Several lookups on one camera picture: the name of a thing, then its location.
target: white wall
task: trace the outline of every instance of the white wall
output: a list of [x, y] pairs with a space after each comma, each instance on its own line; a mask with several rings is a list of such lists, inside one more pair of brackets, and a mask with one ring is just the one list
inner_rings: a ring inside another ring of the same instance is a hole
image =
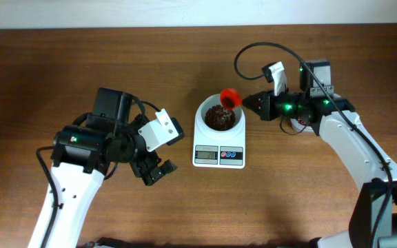
[[0, 0], [0, 28], [397, 23], [397, 0]]

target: brown surface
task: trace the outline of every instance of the brown surface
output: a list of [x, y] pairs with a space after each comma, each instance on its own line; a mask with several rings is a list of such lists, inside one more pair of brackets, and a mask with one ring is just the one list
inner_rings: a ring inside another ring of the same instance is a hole
[[[179, 169], [155, 186], [143, 186], [122, 165], [96, 195], [80, 243], [102, 236], [286, 243], [346, 229], [358, 192], [319, 137], [288, 136], [278, 121], [245, 111], [245, 169], [192, 166], [199, 104], [225, 87], [247, 96], [271, 86], [244, 81], [232, 67], [235, 54], [255, 41], [282, 43], [306, 59], [328, 58], [336, 92], [357, 107], [397, 162], [397, 25], [1, 30], [0, 247], [25, 247], [39, 216], [47, 183], [35, 149], [91, 110], [101, 86], [164, 107], [186, 137], [158, 150]], [[272, 61], [283, 61], [291, 90], [299, 90], [298, 64], [284, 52], [255, 48], [243, 55], [241, 70], [255, 75]]]

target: wooden table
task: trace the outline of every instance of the wooden table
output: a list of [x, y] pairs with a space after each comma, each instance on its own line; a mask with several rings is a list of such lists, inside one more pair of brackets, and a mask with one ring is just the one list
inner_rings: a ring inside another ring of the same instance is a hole
[[[329, 59], [336, 93], [356, 106], [397, 162], [397, 25], [0, 30], [0, 247], [28, 244], [47, 187], [34, 151], [90, 111], [98, 87], [165, 108], [186, 137], [158, 149], [179, 169], [152, 187], [121, 165], [94, 198], [79, 244], [107, 236], [157, 244], [275, 245], [347, 229], [356, 186], [313, 134], [288, 136], [278, 121], [260, 121], [245, 110], [246, 167], [192, 166], [200, 103], [226, 87], [243, 96], [271, 87], [234, 72], [235, 54], [256, 41], [281, 43], [304, 59]], [[298, 63], [283, 51], [254, 48], [242, 56], [240, 68], [254, 76], [273, 61], [284, 63], [290, 90], [299, 91]]]

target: kitchen scale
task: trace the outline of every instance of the kitchen scale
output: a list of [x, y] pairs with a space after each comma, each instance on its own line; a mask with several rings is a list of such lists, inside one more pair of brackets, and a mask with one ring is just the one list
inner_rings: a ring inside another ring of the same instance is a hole
[[198, 107], [194, 124], [192, 164], [197, 167], [243, 169], [246, 157], [245, 114], [241, 106], [234, 108], [234, 126], [227, 131], [216, 131], [205, 124], [206, 111], [215, 105], [221, 105], [220, 94], [208, 97]]

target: red object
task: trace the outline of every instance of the red object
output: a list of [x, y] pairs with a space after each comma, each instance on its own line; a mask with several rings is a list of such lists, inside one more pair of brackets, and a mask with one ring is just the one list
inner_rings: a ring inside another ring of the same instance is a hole
[[220, 93], [220, 102], [227, 110], [233, 110], [243, 104], [240, 94], [235, 89], [224, 89]]

